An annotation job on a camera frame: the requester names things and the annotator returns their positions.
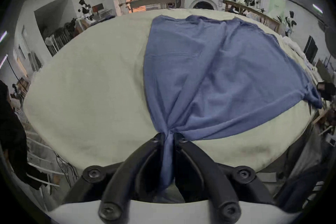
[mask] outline wire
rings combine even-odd
[[[58,164],[58,167],[59,167],[59,168],[61,169],[61,171],[64,173],[65,179],[66,179],[66,181],[67,181],[69,187],[71,188],[71,183],[70,183],[69,176],[66,174],[67,171],[65,171],[65,170],[63,171],[61,165],[60,165],[59,162],[58,162],[58,157],[59,157],[59,156],[57,155],[56,152],[54,152],[54,153],[55,153],[55,155],[56,155],[56,162],[57,162],[57,164]]]
[[[77,169],[72,164],[70,164],[67,161],[65,161],[64,159],[62,159],[60,155],[58,155],[57,153],[55,153],[55,154],[61,160],[61,162],[63,162],[64,164],[66,164],[66,165],[68,165],[70,167],[71,172],[73,174],[73,181],[75,182],[76,180],[78,180],[79,175],[78,175]]]
[[[10,68],[12,69],[13,74],[15,75],[16,79],[19,81],[19,83],[21,84],[21,86],[26,90],[26,92],[28,92],[27,89],[26,89],[26,87],[22,85],[22,83],[20,82],[18,76],[15,74],[15,72],[14,72],[12,66],[11,66],[11,63],[10,63],[9,60],[8,60],[8,57],[7,57],[7,61],[8,61],[8,63],[9,63]]]

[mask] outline ceiling light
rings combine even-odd
[[[323,11],[318,6],[313,4],[313,7],[323,14]]]
[[[0,42],[6,37],[6,35],[7,35],[7,31],[5,31],[5,32],[2,34],[2,36],[0,37]]]
[[[5,60],[7,59],[8,54],[5,55],[5,58],[2,59],[1,63],[0,63],[0,68],[2,67],[3,63],[5,62]]]

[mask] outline black panel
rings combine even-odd
[[[307,60],[312,64],[317,53],[317,46],[315,44],[314,39],[311,36],[309,36],[307,45],[304,48],[303,52],[306,55]]]

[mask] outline blue cloth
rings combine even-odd
[[[303,99],[322,107],[309,77],[275,36],[238,18],[156,17],[143,71],[154,127],[166,135],[163,188],[173,178],[175,132],[189,140],[223,138],[263,124]]]

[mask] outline washing machine door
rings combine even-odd
[[[218,10],[216,3],[212,0],[194,0],[187,8]]]

